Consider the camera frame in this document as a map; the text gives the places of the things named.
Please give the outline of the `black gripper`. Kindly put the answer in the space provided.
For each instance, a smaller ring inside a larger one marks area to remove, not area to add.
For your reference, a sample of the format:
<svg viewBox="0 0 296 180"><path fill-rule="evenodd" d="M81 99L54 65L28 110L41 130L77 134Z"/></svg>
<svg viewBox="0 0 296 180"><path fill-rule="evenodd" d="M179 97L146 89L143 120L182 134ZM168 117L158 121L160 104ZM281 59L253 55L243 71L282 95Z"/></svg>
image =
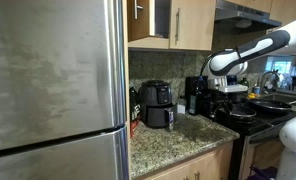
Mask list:
<svg viewBox="0 0 296 180"><path fill-rule="evenodd" d="M231 114L234 97L235 93L223 93L218 90L211 90L210 117L215 118L221 108L227 114Z"/></svg>

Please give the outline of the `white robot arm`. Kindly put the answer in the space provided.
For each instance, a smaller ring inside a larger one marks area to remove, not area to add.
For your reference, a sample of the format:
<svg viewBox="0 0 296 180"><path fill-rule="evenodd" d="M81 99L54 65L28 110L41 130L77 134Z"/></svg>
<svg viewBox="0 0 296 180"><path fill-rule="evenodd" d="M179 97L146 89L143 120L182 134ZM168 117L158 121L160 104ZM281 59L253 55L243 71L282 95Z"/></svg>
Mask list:
<svg viewBox="0 0 296 180"><path fill-rule="evenodd" d="M239 105L232 102L234 95L247 92L248 87L230 85L227 78L244 72L250 61L270 54L296 55L296 20L234 49L213 53L202 66L207 86L200 111L241 132L241 138L233 145L228 180L241 180L247 146L254 142L255 135L265 133L268 139L274 139L281 127L296 117L290 105L279 101L253 99Z"/></svg>

